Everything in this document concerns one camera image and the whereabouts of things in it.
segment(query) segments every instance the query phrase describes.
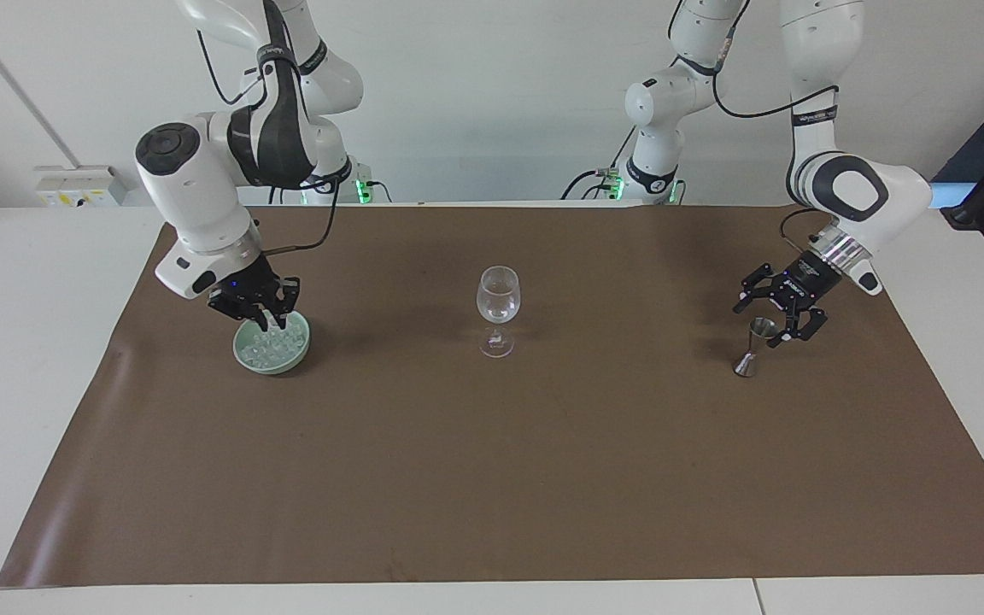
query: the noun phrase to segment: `robotic arm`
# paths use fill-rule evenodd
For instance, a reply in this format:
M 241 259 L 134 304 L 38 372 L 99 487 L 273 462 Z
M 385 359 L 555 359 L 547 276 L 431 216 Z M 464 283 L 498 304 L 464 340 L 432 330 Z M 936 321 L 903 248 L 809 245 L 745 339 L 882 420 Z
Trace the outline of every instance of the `robotic arm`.
M 764 264 L 742 281 L 735 312 L 769 299 L 785 313 L 773 348 L 808 340 L 828 316 L 817 300 L 849 277 L 868 295 L 882 292 L 872 257 L 932 202 L 932 188 L 908 167 L 872 162 L 840 151 L 835 142 L 837 87 L 860 47 L 864 0 L 782 0 L 781 24 L 792 97 L 794 151 L 788 191 L 800 205 L 833 217 L 792 265 Z
M 712 81 L 731 24 L 743 0 L 679 3 L 671 23 L 676 59 L 670 67 L 634 83 L 625 94 L 625 113 L 640 129 L 632 156 L 620 164 L 621 198 L 668 202 L 686 138 L 683 117 L 715 104 Z
M 266 330 L 267 310 L 285 327 L 300 281 L 272 271 L 236 188 L 313 190 L 335 205 L 353 163 L 336 126 L 312 113 L 356 108 L 362 80 L 325 46 L 305 0 L 177 3 L 200 31 L 256 51 L 265 94 L 233 113 L 161 125 L 139 141 L 144 186 L 179 238 L 156 275 L 185 299 L 208 292 L 208 306 L 231 318 Z

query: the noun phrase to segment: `electrical outlet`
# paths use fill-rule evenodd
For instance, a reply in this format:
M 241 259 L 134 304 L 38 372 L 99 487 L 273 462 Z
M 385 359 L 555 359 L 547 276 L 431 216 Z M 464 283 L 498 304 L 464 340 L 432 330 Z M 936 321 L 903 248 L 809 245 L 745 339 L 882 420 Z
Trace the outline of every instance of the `electrical outlet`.
M 128 190 L 110 167 L 38 167 L 44 179 L 36 194 L 47 207 L 117 207 L 124 205 Z

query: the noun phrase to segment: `white table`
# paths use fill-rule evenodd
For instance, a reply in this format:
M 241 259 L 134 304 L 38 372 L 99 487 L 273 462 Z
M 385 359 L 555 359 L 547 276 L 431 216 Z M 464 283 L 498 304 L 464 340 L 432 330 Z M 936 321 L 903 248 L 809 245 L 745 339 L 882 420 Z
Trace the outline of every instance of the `white table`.
M 149 208 L 0 209 L 0 565 L 160 226 Z M 929 211 L 877 265 L 984 455 L 983 238 Z M 759 600 L 769 615 L 984 612 L 984 577 L 16 590 L 0 591 L 0 612 L 750 615 Z

